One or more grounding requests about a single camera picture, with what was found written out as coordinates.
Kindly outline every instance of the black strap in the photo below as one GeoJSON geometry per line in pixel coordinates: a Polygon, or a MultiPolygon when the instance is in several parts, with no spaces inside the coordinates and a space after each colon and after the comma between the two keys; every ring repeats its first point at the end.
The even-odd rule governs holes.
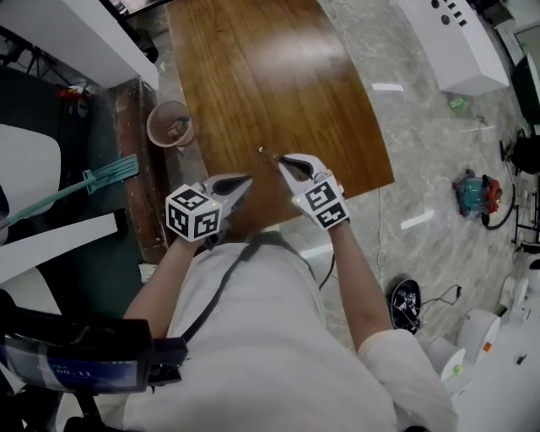
{"type": "Polygon", "coordinates": [[[181,336],[186,343],[189,343],[190,340],[192,340],[193,336],[200,330],[200,328],[203,326],[203,324],[206,322],[212,311],[215,309],[216,305],[219,302],[219,299],[221,298],[221,294],[223,293],[223,290],[225,288],[225,285],[229,282],[230,275],[233,273],[233,271],[238,267],[238,265],[241,262],[249,261],[251,257],[253,257],[257,251],[259,250],[259,247],[261,247],[262,242],[259,241],[257,238],[247,245],[238,258],[236,258],[236,261],[233,262],[233,265],[229,267],[229,270],[227,270],[221,279],[221,283],[219,284],[219,288],[216,291],[216,294],[213,295],[212,299],[210,300],[210,303],[204,308],[201,315],[198,316],[198,318],[193,322],[193,324],[190,325],[190,327],[184,332],[184,334],[181,336]]]}

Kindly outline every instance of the green squeegee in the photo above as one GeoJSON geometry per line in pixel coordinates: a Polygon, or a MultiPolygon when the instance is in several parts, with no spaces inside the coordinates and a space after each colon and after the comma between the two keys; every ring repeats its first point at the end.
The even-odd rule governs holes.
{"type": "Polygon", "coordinates": [[[0,220],[0,230],[19,222],[21,219],[28,218],[36,210],[48,206],[49,204],[52,204],[71,193],[79,191],[80,189],[86,187],[88,193],[92,194],[102,187],[112,185],[113,183],[117,183],[118,181],[122,181],[128,177],[136,176],[137,174],[138,161],[136,154],[127,156],[126,158],[120,159],[112,164],[108,164],[107,166],[99,168],[96,171],[86,170],[83,172],[83,181],[53,193],[52,195],[49,195],[38,202],[34,202],[32,205],[24,208],[20,212],[0,220]]]}

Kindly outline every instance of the wooden tabletop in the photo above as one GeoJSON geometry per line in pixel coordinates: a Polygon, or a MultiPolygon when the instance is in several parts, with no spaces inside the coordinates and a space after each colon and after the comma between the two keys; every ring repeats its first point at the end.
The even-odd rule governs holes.
{"type": "Polygon", "coordinates": [[[317,156],[348,197],[393,182],[370,101],[316,0],[182,0],[167,15],[208,173],[255,178],[235,233],[298,214],[260,146],[317,156]]]}

